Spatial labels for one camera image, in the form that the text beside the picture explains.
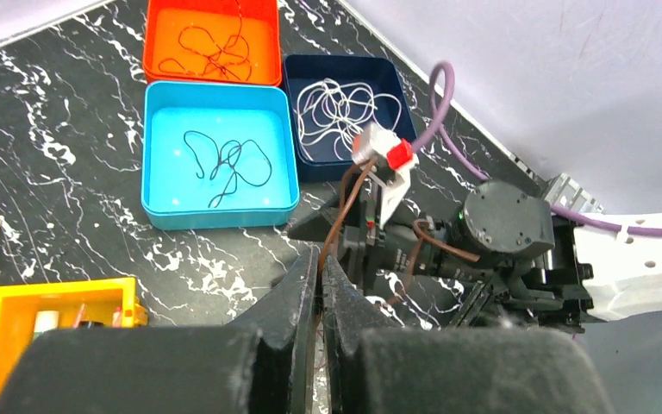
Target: white string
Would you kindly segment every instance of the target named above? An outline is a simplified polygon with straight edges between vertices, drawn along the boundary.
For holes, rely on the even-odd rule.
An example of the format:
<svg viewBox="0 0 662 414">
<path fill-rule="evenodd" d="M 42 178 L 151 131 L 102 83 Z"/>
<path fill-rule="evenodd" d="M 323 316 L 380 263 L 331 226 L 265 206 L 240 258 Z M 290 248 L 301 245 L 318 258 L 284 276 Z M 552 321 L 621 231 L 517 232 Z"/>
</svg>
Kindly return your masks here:
<svg viewBox="0 0 662 414">
<path fill-rule="evenodd" d="M 379 109 L 376 104 L 378 99 L 391 99 L 397 103 L 397 117 L 392 125 L 382 125 L 377 120 L 375 111 Z M 352 116 L 355 108 L 361 109 L 361 113 Z M 298 94 L 296 116 L 298 139 L 308 160 L 313 160 L 313 157 L 307 148 L 327 138 L 334 139 L 336 158 L 348 160 L 354 137 L 361 134 L 364 125 L 373 120 L 394 130 L 402 116 L 402 104 L 397 97 L 389 93 L 375 94 L 372 87 L 364 82 L 339 85 L 335 80 L 325 78 L 306 86 Z M 317 130 L 306 131 L 306 122 L 310 121 L 318 127 Z M 339 144 L 343 144 L 347 150 L 345 154 L 339 152 Z"/>
</svg>

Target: black string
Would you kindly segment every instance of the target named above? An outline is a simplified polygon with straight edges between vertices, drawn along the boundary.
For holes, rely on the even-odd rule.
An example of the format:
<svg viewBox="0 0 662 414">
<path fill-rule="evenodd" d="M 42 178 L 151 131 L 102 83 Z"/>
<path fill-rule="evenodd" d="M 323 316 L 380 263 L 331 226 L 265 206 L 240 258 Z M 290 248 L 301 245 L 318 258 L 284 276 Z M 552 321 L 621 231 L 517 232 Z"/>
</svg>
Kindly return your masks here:
<svg viewBox="0 0 662 414">
<path fill-rule="evenodd" d="M 204 172 L 204 167 L 202 166 L 201 161 L 199 160 L 199 156 L 197 155 L 197 151 L 194 150 L 194 147 L 191 146 L 191 144 L 187 141 L 187 137 L 190 134 L 196 134 L 201 136 L 202 138 L 206 138 L 209 142 L 214 144 L 215 149 L 216 149 L 216 156 L 217 156 L 217 163 L 214 168 L 212 168 L 211 172 L 209 173 L 209 180 L 215 179 L 217 174 L 219 173 L 220 167 L 223 165 L 229 166 L 229 168 L 232 169 L 232 175 L 229 176 L 229 179 L 227 180 L 227 183 L 224 185 L 224 189 L 222 189 L 222 192 L 214 196 L 208 204 L 209 208 L 217 208 L 219 204 L 222 202 L 222 200 L 226 196 L 231 196 L 232 194 L 235 194 L 237 192 L 237 186 L 238 186 L 238 180 L 242 180 L 245 182 L 245 184 L 250 185 L 252 187 L 262 187 L 263 185 L 267 184 L 268 181 L 270 181 L 270 177 L 272 176 L 272 163 L 270 162 L 270 158 L 268 158 L 267 154 L 265 154 L 265 151 L 262 150 L 260 145 L 255 141 L 255 140 L 247 140 L 244 142 L 239 142 L 237 140 L 229 140 L 222 144 L 221 147 L 217 145 L 216 141 L 214 138 L 212 138 L 209 135 L 206 135 L 205 133 L 195 131 L 195 130 L 189 130 L 184 132 L 184 144 L 186 144 L 187 147 L 191 150 L 191 152 L 194 154 L 194 160 L 197 162 L 197 166 L 199 167 L 199 172 L 197 172 L 197 178 L 198 179 L 203 179 L 205 177 L 205 172 Z M 237 172 L 235 166 L 237 163 L 240 161 L 240 156 L 242 155 L 242 148 L 244 148 L 247 144 L 252 143 L 255 145 L 255 147 L 260 151 L 261 154 L 263 154 L 263 157 L 265 157 L 265 162 L 267 163 L 267 166 L 269 168 L 269 171 L 267 173 L 267 178 L 265 181 L 261 183 L 253 183 L 248 181 L 241 173 Z M 228 191 L 228 188 L 234 184 L 234 188 L 231 191 Z"/>
</svg>

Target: black foam pad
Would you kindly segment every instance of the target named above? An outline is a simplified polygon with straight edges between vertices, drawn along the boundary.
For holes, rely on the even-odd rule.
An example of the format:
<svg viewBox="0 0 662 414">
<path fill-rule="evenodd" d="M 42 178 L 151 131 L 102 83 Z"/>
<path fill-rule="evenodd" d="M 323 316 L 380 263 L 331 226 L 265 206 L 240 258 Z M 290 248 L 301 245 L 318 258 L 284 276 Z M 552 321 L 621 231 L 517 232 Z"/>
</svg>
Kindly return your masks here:
<svg viewBox="0 0 662 414">
<path fill-rule="evenodd" d="M 544 329 L 371 329 L 364 413 L 611 414 L 569 336 Z"/>
<path fill-rule="evenodd" d="M 247 412 L 258 329 L 70 329 L 39 336 L 0 414 Z"/>
</svg>

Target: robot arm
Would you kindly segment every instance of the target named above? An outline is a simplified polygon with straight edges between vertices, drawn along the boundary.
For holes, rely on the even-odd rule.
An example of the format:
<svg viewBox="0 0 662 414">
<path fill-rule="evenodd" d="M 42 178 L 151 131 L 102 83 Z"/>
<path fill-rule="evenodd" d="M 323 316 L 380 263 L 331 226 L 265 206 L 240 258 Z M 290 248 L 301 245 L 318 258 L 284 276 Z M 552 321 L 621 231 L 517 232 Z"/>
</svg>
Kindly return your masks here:
<svg viewBox="0 0 662 414">
<path fill-rule="evenodd" d="M 417 255 L 415 275 L 475 284 L 457 324 L 475 323 L 491 304 L 489 310 L 575 332 L 582 331 L 581 323 L 662 311 L 662 238 L 622 239 L 579 226 L 553 215 L 547 201 L 496 180 L 483 182 L 462 205 L 452 206 L 448 218 L 415 216 L 402 204 L 410 171 L 418 164 L 409 145 L 371 123 L 354 147 L 358 164 L 376 157 L 371 191 L 354 201 L 340 238 L 340 263 L 358 288 L 373 288 L 380 269 L 402 272 L 408 267 L 418 241 L 412 223 L 424 219 L 430 237 L 479 258 L 462 260 L 429 243 Z M 296 223 L 289 236 L 321 242 L 336 219 L 333 205 Z M 607 218 L 637 225 L 636 217 Z M 662 226 L 662 215 L 637 218 Z"/>
</svg>

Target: black and white marble surface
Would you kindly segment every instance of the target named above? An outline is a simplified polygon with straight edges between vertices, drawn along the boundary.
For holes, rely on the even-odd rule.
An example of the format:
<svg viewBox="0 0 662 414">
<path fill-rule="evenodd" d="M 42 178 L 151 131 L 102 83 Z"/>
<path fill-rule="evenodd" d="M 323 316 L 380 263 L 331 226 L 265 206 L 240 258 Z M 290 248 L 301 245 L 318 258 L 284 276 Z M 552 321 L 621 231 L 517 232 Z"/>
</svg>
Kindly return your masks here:
<svg viewBox="0 0 662 414">
<path fill-rule="evenodd" d="M 422 132 L 427 82 L 348 11 L 333 0 L 280 0 L 278 7 L 284 54 L 392 60 Z M 148 222 L 140 201 L 145 20 L 146 2 L 123 0 L 0 49 L 0 285 L 134 275 L 151 325 L 226 323 L 308 246 L 281 228 L 166 233 Z M 539 190 L 454 110 L 447 126 L 488 174 Z M 477 183 L 437 140 L 413 174 L 406 202 L 437 216 L 450 216 Z M 293 220 L 334 191 L 331 184 L 303 185 Z M 380 296 L 395 277 L 380 279 Z M 459 286 L 416 278 L 410 296 L 393 317 L 438 329 L 454 312 Z"/>
</svg>

